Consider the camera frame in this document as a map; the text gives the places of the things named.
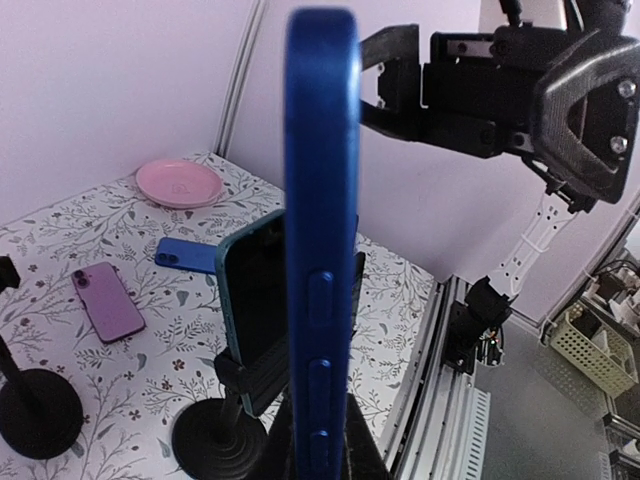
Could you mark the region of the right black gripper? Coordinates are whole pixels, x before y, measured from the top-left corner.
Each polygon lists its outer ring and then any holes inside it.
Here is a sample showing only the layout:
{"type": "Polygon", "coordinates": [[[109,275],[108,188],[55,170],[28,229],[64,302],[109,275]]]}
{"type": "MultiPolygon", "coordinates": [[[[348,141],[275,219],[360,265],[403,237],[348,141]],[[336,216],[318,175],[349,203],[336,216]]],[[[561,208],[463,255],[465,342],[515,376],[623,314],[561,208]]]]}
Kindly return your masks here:
{"type": "Polygon", "coordinates": [[[499,27],[441,33],[420,60],[419,25],[385,27],[360,42],[361,68],[381,68],[378,106],[360,101],[362,126],[383,136],[487,159],[534,152],[534,87],[550,60],[549,30],[499,27]]]}

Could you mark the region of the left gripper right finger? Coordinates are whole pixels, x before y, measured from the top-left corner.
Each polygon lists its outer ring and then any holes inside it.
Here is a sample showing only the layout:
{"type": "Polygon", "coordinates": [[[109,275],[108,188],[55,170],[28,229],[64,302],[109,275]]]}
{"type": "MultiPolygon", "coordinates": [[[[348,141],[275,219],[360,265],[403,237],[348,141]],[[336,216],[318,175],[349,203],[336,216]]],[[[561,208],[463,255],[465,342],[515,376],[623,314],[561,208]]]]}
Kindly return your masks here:
{"type": "Polygon", "coordinates": [[[355,396],[347,395],[344,436],[344,478],[387,480],[386,465],[378,451],[355,396]]]}

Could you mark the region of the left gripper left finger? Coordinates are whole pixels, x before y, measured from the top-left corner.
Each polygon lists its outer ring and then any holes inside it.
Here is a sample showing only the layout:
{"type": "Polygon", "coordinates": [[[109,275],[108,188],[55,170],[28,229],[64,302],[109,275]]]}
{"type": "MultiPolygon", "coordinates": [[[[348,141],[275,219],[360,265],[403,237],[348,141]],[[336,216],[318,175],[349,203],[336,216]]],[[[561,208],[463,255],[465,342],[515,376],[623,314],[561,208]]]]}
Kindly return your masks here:
{"type": "Polygon", "coordinates": [[[288,395],[283,397],[269,432],[262,457],[260,479],[289,479],[293,457],[293,413],[288,395]]]}

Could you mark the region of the black phone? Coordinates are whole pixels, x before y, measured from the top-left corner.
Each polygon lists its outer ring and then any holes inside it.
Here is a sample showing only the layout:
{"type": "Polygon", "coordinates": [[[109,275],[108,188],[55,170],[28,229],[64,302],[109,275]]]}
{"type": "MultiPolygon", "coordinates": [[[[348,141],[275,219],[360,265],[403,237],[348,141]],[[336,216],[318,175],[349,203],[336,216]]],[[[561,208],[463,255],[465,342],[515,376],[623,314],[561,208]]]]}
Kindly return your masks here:
{"type": "Polygon", "coordinates": [[[353,14],[305,7],[288,21],[284,71],[287,312],[295,463],[341,475],[352,335],[360,48],[353,14]]]}
{"type": "Polygon", "coordinates": [[[364,252],[358,252],[355,255],[355,276],[354,276],[352,290],[351,290],[351,300],[352,300],[352,310],[351,310],[352,334],[351,336],[354,336],[356,332],[356,319],[358,314],[358,306],[359,306],[359,300],[360,300],[360,292],[361,292],[361,285],[362,285],[363,274],[364,274],[365,261],[366,261],[366,254],[364,252]]]}

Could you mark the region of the teal green phone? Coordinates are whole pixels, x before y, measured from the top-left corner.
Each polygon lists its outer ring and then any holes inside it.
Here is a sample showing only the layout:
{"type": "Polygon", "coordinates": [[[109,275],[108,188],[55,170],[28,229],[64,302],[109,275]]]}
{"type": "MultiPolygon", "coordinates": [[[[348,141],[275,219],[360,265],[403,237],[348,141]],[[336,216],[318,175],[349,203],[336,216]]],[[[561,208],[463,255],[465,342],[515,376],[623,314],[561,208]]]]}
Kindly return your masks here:
{"type": "Polygon", "coordinates": [[[248,415],[258,418],[270,406],[277,385],[274,367],[264,358],[286,344],[285,211],[275,210],[224,238],[217,246],[215,270],[233,360],[260,369],[257,388],[241,395],[248,415]]]}

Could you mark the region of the blue phone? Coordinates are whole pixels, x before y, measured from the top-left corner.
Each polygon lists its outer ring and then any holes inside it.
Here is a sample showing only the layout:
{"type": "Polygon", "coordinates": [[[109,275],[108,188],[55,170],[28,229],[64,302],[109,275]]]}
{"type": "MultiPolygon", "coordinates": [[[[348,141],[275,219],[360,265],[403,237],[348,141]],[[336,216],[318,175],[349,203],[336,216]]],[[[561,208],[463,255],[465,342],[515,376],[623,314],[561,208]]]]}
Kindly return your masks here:
{"type": "Polygon", "coordinates": [[[164,237],[158,243],[154,261],[167,268],[215,274],[216,250],[214,245],[164,237]]]}

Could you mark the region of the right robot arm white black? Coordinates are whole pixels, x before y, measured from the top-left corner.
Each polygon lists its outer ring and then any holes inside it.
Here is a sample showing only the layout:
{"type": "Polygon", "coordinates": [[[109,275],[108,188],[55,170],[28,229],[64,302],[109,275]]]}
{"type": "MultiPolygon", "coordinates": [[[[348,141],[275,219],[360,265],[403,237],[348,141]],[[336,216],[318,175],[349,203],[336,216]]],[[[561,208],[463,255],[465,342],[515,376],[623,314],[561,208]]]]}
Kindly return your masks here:
{"type": "Polygon", "coordinates": [[[598,202],[623,194],[639,123],[639,43],[624,36],[625,1],[567,1],[563,29],[500,5],[492,33],[436,33],[419,59],[415,24],[384,28],[361,44],[362,65],[381,68],[379,105],[363,124],[387,137],[488,159],[520,157],[545,183],[509,256],[453,304],[443,360],[471,370],[484,333],[511,315],[535,262],[554,237],[598,202]]]}

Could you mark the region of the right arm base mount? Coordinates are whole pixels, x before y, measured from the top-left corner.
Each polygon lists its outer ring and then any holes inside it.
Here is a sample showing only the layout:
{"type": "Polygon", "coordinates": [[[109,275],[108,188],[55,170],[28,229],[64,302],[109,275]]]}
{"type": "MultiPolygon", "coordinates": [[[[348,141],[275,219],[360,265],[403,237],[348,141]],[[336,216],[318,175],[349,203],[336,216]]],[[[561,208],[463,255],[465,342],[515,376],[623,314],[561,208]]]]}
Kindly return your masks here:
{"type": "Polygon", "coordinates": [[[476,281],[464,301],[451,306],[443,362],[456,372],[471,375],[481,336],[507,320],[512,302],[492,286],[488,276],[476,281]]]}

